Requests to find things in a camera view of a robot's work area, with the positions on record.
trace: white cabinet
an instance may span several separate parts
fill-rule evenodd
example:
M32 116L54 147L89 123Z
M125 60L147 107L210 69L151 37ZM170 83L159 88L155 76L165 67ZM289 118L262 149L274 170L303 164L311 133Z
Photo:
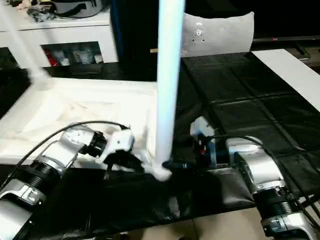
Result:
M56 18L42 23L34 22L25 10L17 11L11 6L6 6L6 10L41 67L51 66L43 50L44 45L98 42L104 63L118 61L108 9L93 17L81 19ZM2 21L0 21L0 48L3 47L9 48L21 68L28 66L24 56L15 46L5 26L2 25Z

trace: table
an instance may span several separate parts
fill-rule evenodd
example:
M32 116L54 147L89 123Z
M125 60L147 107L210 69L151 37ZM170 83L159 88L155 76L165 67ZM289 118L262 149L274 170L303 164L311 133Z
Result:
M48 71L55 77L155 81L155 62ZM184 58L173 159L194 161L189 127L195 118L205 116L219 134L260 138L304 191L319 194L317 85L320 76L284 50ZM10 165L0 167L0 182L11 169ZM167 182L138 173L113 172L109 181L103 176L102 170L69 169L36 213L39 221L29 239L91 238L255 206L238 171L228 167L177 172ZM292 182L288 183L299 194Z

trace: black cable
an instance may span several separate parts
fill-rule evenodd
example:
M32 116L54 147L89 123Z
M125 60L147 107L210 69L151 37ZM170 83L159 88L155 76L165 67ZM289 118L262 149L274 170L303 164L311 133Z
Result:
M301 194L305 197L305 200L309 203L309 205L312 207L313 211L315 212L315 214L317 215L317 217L320 219L320 211L317 209L317 207L315 206L315 204L310 200L309 196L304 192L304 190L302 189L301 185L298 183L298 181L295 179L295 177L288 171L288 169L285 167L285 165L279 161L276 156L266 147L266 145L264 145L262 142L250 137L250 136L245 136L245 135L237 135L237 134L225 134L225 135L216 135L216 136L208 136L205 139L210 141L212 139L232 139L232 138L240 138L240 139L245 139L245 140L249 140L257 145L259 145L266 154L268 154L271 158L273 158L274 162L278 165L278 167L280 168L280 170L283 170L288 177L292 180L292 182L296 185L296 187L298 188L298 190L301 192ZM301 204L297 204L297 206L299 207L299 209L305 213L307 212L303 206ZM305 214L306 217L309 219L310 222L312 222L312 224L320 231L320 225L317 224L317 222L313 219L312 216L310 216L310 214Z
M0 186L0 191L5 187L5 185L8 183L9 179L13 176L13 174L17 171L17 169L21 166L21 164L24 163L24 161L34 152L36 151L38 148L40 148L45 142L47 142L48 140L50 140L52 137L54 137L55 135L79 126L79 125L83 125L83 124L110 124L110 125L116 125L119 126L122 130L125 129L129 129L127 126L122 125L120 123L117 122L113 122L113 121L104 121L104 120L92 120L92 121L80 121L80 122L76 122L76 123L72 123L68 126L65 126L57 131L55 131L54 133L52 133L51 135L49 135L48 137L46 137L45 139L43 139L41 142L39 142L34 148L32 148L14 167L14 169L12 170L12 172L9 173L9 175L6 177L6 179L4 180L4 182L1 184Z

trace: white rod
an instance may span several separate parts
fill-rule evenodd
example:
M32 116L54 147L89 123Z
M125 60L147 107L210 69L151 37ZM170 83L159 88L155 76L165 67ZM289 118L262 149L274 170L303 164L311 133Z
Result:
M28 50L28 47L22 40L21 36L19 35L19 32L15 26L15 23L10 18L10 16L7 14L6 9L9 6L4 6L2 2L0 2L0 17L2 17L2 20L6 26L6 30L9 32L9 34L12 37L12 40L15 43L15 47L19 49L19 51L22 53L21 55L24 56L26 63L28 64L28 72L30 80L33 83L45 83L48 84L49 82L49 75L45 70L43 70L40 66L37 65L35 58Z
M155 149L158 165L169 160L172 150L185 2L159 1Z

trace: white cloth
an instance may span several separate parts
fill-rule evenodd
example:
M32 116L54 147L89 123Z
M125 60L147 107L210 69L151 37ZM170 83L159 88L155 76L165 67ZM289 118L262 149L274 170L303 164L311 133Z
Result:
M182 57L249 52L255 14L202 18L184 14Z

